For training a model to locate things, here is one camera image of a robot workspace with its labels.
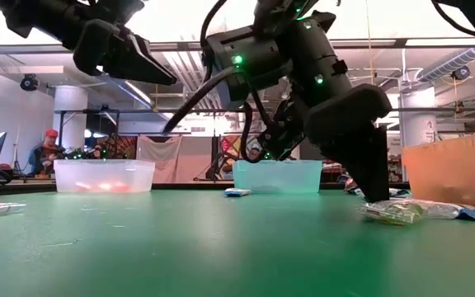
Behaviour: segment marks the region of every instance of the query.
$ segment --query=green tabletop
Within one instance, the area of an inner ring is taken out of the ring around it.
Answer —
[[[2,196],[0,296],[475,296],[475,223],[364,220],[341,191]]]

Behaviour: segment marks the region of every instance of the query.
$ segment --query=ceiling pipe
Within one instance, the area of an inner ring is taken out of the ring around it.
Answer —
[[[190,52],[190,57],[194,61],[195,66],[198,69],[198,71],[196,71],[195,73],[199,74],[202,82],[202,79],[205,76],[205,67],[203,66],[203,62],[201,61],[201,52]],[[219,100],[219,95],[217,94],[217,92],[209,92],[206,96],[212,101],[216,108],[223,109],[223,106],[221,105],[221,100]]]
[[[188,53],[179,52],[176,53],[176,59],[181,62],[183,68],[186,71],[186,77],[190,79],[190,82],[195,86],[195,89],[198,89],[201,85],[202,79],[197,76],[197,70],[194,68],[194,65],[191,63],[190,55]],[[209,108],[214,108],[212,101],[205,97],[202,99]]]
[[[432,64],[424,68],[416,75],[416,80],[420,83],[428,83],[451,74],[453,71],[462,68],[475,61],[475,49],[462,49],[458,53],[451,54],[442,62]]]
[[[176,76],[179,78],[179,80],[181,80],[181,83],[183,87],[185,88],[185,91],[193,92],[195,90],[195,86],[191,86],[188,80],[186,80],[184,73],[179,69],[179,66],[177,65],[176,61],[172,58],[172,53],[164,52],[162,54],[164,54],[164,58],[170,64]],[[201,108],[203,109],[208,109],[208,107],[203,102],[200,102],[198,105],[201,106]]]

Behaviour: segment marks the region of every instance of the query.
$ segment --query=robotic arm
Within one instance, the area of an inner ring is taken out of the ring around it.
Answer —
[[[149,53],[149,41],[125,23],[144,7],[140,0],[0,0],[11,31],[26,38],[35,27],[74,52],[74,63],[88,75],[172,85],[176,78]]]
[[[203,48],[205,64],[216,82],[211,79],[205,85],[217,85],[225,109],[244,106],[244,138],[252,118],[246,99],[252,94],[267,128],[258,138],[260,158],[251,160],[244,145],[241,147],[247,161],[259,162],[267,153],[284,160],[308,137],[325,157],[346,166],[369,201],[386,200],[386,130],[375,128],[373,122],[392,107],[378,87],[351,86],[347,65],[336,57],[325,34],[335,21],[334,15],[314,12],[301,18],[316,2],[260,0],[253,25],[208,36]],[[289,79],[292,92],[270,118],[257,91],[276,85],[283,76]],[[205,85],[200,92],[206,91]],[[203,96],[196,95],[192,100]],[[187,102],[170,119],[165,132],[195,104]]]
[[[324,156],[346,166],[366,200],[386,200],[386,130],[375,128],[374,121],[392,107],[378,87],[351,86],[346,63],[336,57],[326,37],[336,17],[315,11],[302,18],[317,0],[257,0],[252,25],[206,37],[209,22],[225,2],[216,2],[201,30],[204,83],[169,120],[164,133],[217,87],[225,109],[243,106],[247,120],[242,137],[247,138],[252,121],[247,98],[252,95],[267,128],[258,138],[260,158],[250,159],[242,142],[247,161],[259,162],[266,153],[283,160],[308,137]],[[475,1],[432,2],[452,26],[475,35],[439,7],[439,3],[459,7],[475,26]],[[52,35],[74,52],[75,64],[84,73],[97,75],[96,66],[102,65],[115,78],[173,84],[176,78],[151,57],[148,41],[124,26],[142,7],[140,0],[90,0],[89,5],[77,0],[0,0],[10,30],[27,37],[37,27]],[[290,98],[270,118],[257,91],[276,85],[282,77],[290,81]]]

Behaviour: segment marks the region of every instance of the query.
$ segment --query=column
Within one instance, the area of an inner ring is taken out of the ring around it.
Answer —
[[[435,89],[427,89],[402,93],[399,98],[401,108],[435,107]],[[401,145],[429,144],[435,141],[437,120],[433,111],[404,111],[399,113]],[[402,167],[403,181],[407,182],[407,172]]]
[[[54,95],[55,111],[81,111],[87,108],[87,91],[81,87],[59,86]],[[82,148],[85,144],[87,115],[68,112],[63,117],[63,138],[61,145],[66,148]],[[54,114],[53,127],[60,131],[60,115]]]

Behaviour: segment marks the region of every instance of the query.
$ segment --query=clear plastic bin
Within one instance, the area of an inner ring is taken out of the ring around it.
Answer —
[[[233,164],[234,185],[252,193],[317,193],[321,161],[237,161]]]
[[[155,163],[140,160],[55,160],[58,192],[151,191]]]

